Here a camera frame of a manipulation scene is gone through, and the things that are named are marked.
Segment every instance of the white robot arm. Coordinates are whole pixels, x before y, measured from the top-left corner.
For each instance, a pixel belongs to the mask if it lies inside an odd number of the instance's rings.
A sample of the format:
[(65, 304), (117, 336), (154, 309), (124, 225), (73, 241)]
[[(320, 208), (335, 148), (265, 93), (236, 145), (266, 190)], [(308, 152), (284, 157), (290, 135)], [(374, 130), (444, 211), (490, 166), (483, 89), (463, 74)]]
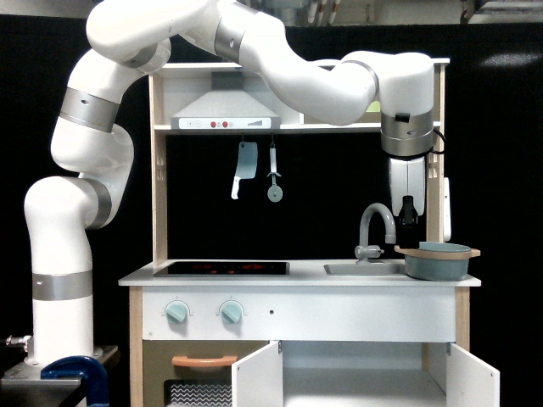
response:
[(292, 51), (280, 20), (234, 0), (105, 0), (88, 18), (93, 50), (70, 77), (53, 134), (57, 164), (80, 174), (41, 180), (25, 200), (38, 364), (93, 353), (85, 229), (112, 221), (132, 165), (132, 141), (114, 125), (122, 96), (167, 62), (177, 34), (253, 70), (288, 106), (332, 125), (355, 122), (379, 100), (383, 149), (400, 161), (434, 144), (434, 66), (425, 55), (355, 52), (328, 71)]
[(293, 52), (280, 20), (233, 0), (139, 0), (130, 7), (126, 3), (106, 0), (87, 23), (89, 42), (108, 58), (127, 61), (143, 47), (179, 34), (253, 70), (285, 104), (332, 125), (355, 122), (378, 100), (383, 150), (393, 157), (393, 213), (400, 217), (399, 235), (406, 237), (400, 244), (417, 245), (417, 237), (403, 233), (403, 226), (412, 231), (424, 212), (425, 165), (420, 157), (434, 145), (434, 65), (428, 56), (360, 51), (327, 71)]

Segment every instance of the oven handle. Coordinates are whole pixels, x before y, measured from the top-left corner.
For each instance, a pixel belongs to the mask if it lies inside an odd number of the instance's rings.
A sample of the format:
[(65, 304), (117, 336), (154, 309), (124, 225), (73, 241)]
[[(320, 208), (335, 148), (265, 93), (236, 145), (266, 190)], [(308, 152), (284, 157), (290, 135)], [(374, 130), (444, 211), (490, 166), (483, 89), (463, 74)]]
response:
[(237, 361), (237, 356), (223, 356), (219, 359), (193, 359), (188, 356), (174, 356), (171, 363), (174, 366), (182, 367), (221, 367), (232, 366)]

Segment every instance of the blue clamp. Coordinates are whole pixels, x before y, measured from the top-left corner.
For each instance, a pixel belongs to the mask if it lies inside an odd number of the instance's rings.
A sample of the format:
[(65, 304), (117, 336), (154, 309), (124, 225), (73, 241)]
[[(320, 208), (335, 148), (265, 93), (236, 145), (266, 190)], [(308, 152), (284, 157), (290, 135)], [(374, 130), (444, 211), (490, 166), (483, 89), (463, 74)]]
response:
[(42, 369), (42, 379), (76, 376), (85, 380), (88, 407), (109, 407), (108, 373), (96, 359), (70, 356)]

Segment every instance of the range hood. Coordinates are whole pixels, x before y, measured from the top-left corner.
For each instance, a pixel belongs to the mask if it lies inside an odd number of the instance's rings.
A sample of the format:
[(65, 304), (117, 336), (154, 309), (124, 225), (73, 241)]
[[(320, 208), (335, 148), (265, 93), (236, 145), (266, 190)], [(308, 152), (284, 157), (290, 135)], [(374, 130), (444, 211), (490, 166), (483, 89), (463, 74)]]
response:
[(281, 118), (243, 90), (241, 72), (213, 72), (211, 91), (171, 116), (171, 128), (190, 131), (278, 129)]

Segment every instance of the cabinet door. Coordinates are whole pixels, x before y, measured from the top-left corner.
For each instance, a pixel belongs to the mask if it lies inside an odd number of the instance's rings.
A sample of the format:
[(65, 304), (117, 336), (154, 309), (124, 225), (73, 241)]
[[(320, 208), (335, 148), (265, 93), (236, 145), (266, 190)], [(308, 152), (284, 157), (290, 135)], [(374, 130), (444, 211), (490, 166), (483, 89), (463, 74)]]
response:
[(447, 350), (447, 407), (499, 407), (500, 372), (451, 343)]
[(232, 365), (233, 407), (283, 407), (283, 354), (279, 342)]

